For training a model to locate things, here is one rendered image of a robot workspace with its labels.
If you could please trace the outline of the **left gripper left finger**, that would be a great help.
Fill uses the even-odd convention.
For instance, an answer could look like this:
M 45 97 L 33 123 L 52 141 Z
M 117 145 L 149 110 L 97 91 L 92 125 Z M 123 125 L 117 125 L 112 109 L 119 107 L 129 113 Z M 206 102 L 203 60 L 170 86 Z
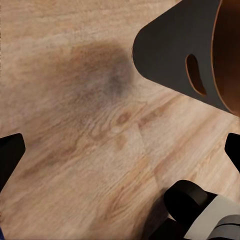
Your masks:
M 21 133 L 0 138 L 0 192 L 25 152 L 25 142 Z

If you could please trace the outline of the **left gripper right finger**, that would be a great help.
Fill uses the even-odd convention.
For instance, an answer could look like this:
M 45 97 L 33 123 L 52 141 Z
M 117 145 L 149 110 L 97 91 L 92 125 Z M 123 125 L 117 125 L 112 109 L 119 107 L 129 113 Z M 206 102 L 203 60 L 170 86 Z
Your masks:
M 229 133 L 224 150 L 240 172 L 240 134 Z

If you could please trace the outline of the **trash can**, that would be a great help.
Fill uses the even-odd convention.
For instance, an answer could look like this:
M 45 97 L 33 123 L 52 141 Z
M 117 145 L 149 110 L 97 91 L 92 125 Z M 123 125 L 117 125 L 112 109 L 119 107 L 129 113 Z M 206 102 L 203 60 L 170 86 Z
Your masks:
M 146 79 L 240 117 L 240 0 L 182 0 L 142 28 Z

